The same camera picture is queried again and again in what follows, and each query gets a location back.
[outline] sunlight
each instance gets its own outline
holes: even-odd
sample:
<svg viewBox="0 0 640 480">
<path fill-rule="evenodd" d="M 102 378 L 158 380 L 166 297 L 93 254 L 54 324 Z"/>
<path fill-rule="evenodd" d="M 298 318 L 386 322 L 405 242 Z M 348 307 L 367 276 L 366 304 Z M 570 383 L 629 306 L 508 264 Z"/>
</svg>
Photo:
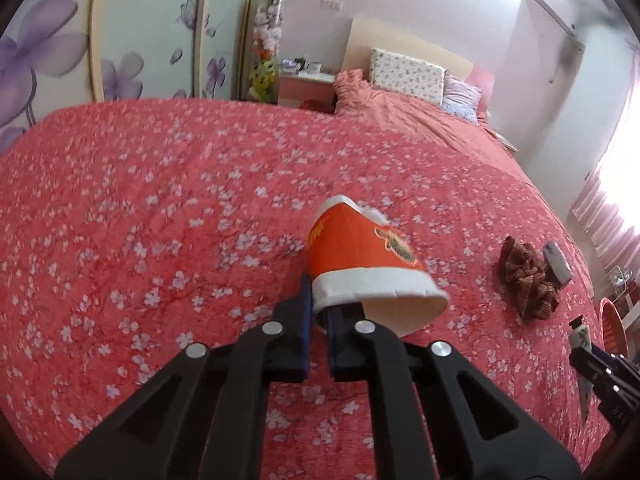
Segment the sunlight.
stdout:
<svg viewBox="0 0 640 480">
<path fill-rule="evenodd" d="M 620 125 L 615 133 L 615 143 L 607 150 L 600 170 L 602 189 L 607 203 L 618 205 L 624 219 L 623 230 L 640 226 L 640 200 L 634 175 L 638 172 L 640 152 L 640 85 L 634 89 Z"/>
</svg>

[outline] pink pillow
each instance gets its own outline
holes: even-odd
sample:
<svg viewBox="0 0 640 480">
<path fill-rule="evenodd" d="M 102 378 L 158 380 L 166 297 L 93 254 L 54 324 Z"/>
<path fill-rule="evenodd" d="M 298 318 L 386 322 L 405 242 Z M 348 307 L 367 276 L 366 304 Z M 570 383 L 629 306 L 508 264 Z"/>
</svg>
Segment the pink pillow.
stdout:
<svg viewBox="0 0 640 480">
<path fill-rule="evenodd" d="M 478 105 L 478 112 L 485 113 L 489 107 L 489 101 L 491 100 L 491 94 L 494 92 L 495 76 L 480 68 L 478 65 L 474 65 L 471 74 L 465 79 L 465 82 L 469 85 L 477 86 L 482 89 L 482 98 Z"/>
<path fill-rule="evenodd" d="M 441 110 L 473 124 L 478 124 L 478 105 L 482 89 L 469 85 L 447 73 Z"/>
</svg>

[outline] bed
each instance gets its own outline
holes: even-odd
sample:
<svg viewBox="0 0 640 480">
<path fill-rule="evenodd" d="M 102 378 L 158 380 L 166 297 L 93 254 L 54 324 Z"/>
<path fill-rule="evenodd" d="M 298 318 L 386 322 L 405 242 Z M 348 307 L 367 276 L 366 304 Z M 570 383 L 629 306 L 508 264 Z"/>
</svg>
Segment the bed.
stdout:
<svg viewBox="0 0 640 480">
<path fill-rule="evenodd" d="M 316 208 L 376 206 L 451 296 L 408 341 L 456 346 L 585 466 L 608 427 L 580 421 L 568 321 L 602 342 L 586 266 L 529 182 L 450 146 L 352 118 L 236 102 L 59 110 L 1 159 L 0 408 L 49 472 L 192 341 L 234 341 L 291 295 Z M 505 236 L 559 240 L 576 278 L 521 322 L 495 264 Z M 366 386 L 272 388 L 262 478 L 373 478 Z"/>
<path fill-rule="evenodd" d="M 478 126 L 452 117 L 422 99 L 381 91 L 370 84 L 368 79 L 373 48 L 442 66 L 459 80 L 480 88 L 482 97 L 478 104 Z M 436 44 L 407 34 L 381 20 L 356 16 L 351 24 L 342 71 L 335 83 L 338 96 L 336 113 L 399 130 L 415 139 L 449 146 L 531 184 L 488 124 L 494 79 L 489 71 Z"/>
</svg>

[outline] electrical outlet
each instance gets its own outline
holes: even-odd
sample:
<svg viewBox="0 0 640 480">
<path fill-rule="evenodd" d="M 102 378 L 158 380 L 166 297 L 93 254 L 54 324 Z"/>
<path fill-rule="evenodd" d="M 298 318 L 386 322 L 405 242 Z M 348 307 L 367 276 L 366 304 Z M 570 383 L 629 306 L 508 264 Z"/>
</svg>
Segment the electrical outlet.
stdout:
<svg viewBox="0 0 640 480">
<path fill-rule="evenodd" d="M 336 0 L 320 0 L 320 8 L 327 10 L 341 10 L 342 2 Z"/>
</svg>

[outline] floral pillow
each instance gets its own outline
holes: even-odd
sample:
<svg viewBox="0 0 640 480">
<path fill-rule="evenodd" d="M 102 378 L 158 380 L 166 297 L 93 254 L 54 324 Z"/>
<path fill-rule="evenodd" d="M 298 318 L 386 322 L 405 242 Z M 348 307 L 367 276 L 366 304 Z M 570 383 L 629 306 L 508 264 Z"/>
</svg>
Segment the floral pillow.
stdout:
<svg viewBox="0 0 640 480">
<path fill-rule="evenodd" d="M 438 106 L 442 104 L 445 72 L 443 67 L 415 57 L 381 48 L 371 51 L 369 81 L 372 86 L 419 97 Z"/>
<path fill-rule="evenodd" d="M 451 74 L 447 74 L 440 108 L 448 114 L 478 124 L 478 104 L 481 98 L 482 90 L 477 86 L 472 86 Z"/>
</svg>

